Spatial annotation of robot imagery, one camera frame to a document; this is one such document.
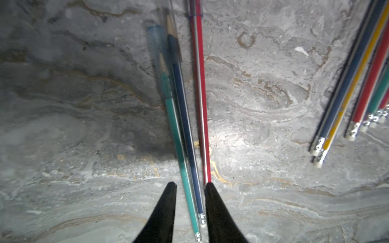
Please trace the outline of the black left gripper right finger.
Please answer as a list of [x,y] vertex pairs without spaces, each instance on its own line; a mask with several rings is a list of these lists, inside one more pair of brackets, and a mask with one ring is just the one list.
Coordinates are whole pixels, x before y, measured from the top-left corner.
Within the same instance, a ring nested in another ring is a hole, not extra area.
[[216,187],[212,182],[205,186],[206,217],[210,243],[247,243]]

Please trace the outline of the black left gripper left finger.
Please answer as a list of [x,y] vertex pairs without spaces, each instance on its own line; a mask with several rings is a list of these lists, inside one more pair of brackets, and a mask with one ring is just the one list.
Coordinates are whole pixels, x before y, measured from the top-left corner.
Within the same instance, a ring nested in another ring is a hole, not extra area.
[[165,187],[148,222],[134,243],[171,243],[176,211],[177,185],[169,182]]

